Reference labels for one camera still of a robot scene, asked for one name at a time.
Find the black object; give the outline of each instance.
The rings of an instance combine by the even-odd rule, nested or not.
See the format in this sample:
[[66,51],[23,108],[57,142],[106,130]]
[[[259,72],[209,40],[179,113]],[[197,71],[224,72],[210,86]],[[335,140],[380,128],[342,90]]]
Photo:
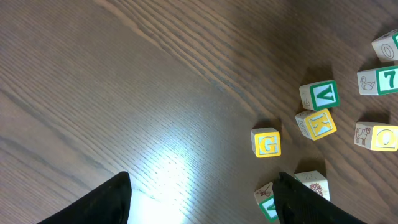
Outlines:
[[364,223],[285,172],[279,173],[272,190],[274,191],[276,212],[281,224]]
[[120,172],[40,224],[127,224],[130,199],[129,174]]

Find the number 7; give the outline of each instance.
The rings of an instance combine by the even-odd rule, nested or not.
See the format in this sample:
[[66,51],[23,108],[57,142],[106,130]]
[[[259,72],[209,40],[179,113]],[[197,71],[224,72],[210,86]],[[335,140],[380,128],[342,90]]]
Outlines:
[[384,73],[384,77],[387,78],[387,76],[391,76],[390,77],[390,88],[394,87],[394,76],[396,75],[396,71],[388,71]]

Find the wood grain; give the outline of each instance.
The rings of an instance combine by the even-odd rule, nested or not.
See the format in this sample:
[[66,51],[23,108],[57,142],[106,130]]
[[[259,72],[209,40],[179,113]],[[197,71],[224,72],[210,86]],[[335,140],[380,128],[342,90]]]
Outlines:
[[[142,198],[163,222],[266,223],[252,193],[304,169],[350,214],[398,222],[397,153],[353,142],[358,120],[398,124],[397,95],[360,96],[356,78],[388,65],[370,43],[398,27],[396,1],[1,5],[0,223],[39,222],[121,170],[131,223],[149,223]],[[329,79],[338,131],[313,142],[298,89]],[[281,132],[280,157],[254,156],[255,126]]]

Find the yellow-bordered block face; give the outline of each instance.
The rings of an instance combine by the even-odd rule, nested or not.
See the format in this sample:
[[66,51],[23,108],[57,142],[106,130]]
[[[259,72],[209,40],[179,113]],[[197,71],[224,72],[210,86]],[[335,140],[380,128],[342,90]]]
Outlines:
[[254,141],[256,142],[257,157],[280,156],[280,136],[278,131],[256,134]]
[[371,150],[396,151],[398,149],[398,126],[375,126]]
[[337,131],[328,109],[314,112],[306,117],[305,124],[313,140],[318,140]]

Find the alphabet block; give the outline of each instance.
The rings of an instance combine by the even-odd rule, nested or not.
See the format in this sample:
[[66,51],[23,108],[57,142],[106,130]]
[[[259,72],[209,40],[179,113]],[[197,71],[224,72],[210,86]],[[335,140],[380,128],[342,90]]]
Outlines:
[[280,156],[280,135],[274,128],[251,130],[251,144],[258,158]]
[[398,92],[398,65],[358,72],[359,94],[385,95]]
[[274,192],[272,191],[273,183],[268,183],[260,189],[256,190],[254,197],[261,211],[266,215],[270,222],[278,220],[274,203]]
[[300,96],[303,107],[309,110],[322,110],[340,104],[334,80],[300,86]]
[[354,143],[375,151],[398,149],[398,126],[376,122],[357,122]]
[[330,201],[328,180],[318,171],[294,174],[294,177],[303,183],[303,185],[306,185],[318,195],[321,195],[324,199]]
[[381,62],[398,60],[398,29],[374,40],[372,46]]
[[314,141],[337,131],[328,109],[304,111],[295,118],[302,134]]

